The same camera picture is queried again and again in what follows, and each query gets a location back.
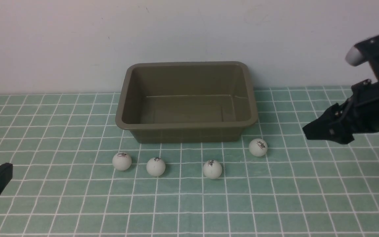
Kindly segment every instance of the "green grid tablecloth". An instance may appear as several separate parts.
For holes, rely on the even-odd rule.
[[[259,121],[233,143],[138,144],[117,128],[119,93],[0,96],[0,236],[379,236],[379,133],[349,146],[301,127],[348,87],[256,90]],[[247,150],[269,144],[266,158]],[[131,154],[114,171],[118,151]],[[161,178],[145,163],[167,162]],[[217,180],[203,162],[222,162]]]

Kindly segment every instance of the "white ping pong ball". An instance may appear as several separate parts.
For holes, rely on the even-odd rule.
[[[159,157],[151,158],[146,165],[147,173],[153,177],[159,177],[164,173],[166,164]]]
[[[266,154],[267,150],[267,142],[263,139],[256,138],[249,143],[249,152],[253,156],[261,157]]]
[[[129,156],[125,152],[117,153],[112,158],[112,165],[115,169],[119,171],[125,171],[131,166],[132,160],[131,156]]]
[[[216,160],[209,160],[203,165],[204,176],[209,179],[217,179],[221,175],[221,165]]]

